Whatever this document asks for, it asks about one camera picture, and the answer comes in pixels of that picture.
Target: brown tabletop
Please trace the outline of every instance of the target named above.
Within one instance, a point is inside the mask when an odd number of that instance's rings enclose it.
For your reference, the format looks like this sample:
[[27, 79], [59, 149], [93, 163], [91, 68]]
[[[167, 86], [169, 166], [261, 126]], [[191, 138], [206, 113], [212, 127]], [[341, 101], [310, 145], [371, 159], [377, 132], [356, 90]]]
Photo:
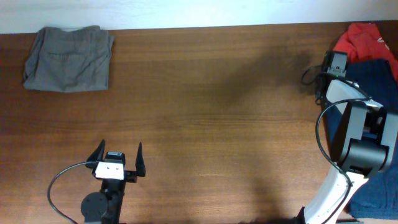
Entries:
[[[315, 141], [313, 87], [300, 76], [348, 25], [111, 31], [109, 90], [68, 94], [25, 90], [35, 35], [0, 35], [0, 222], [67, 223], [47, 186], [102, 139], [126, 154], [127, 169], [143, 145], [147, 177], [127, 184], [121, 222], [295, 216], [330, 167]], [[379, 23], [395, 55], [397, 26]], [[82, 223], [80, 203], [100, 186], [79, 167], [57, 180], [52, 199]]]

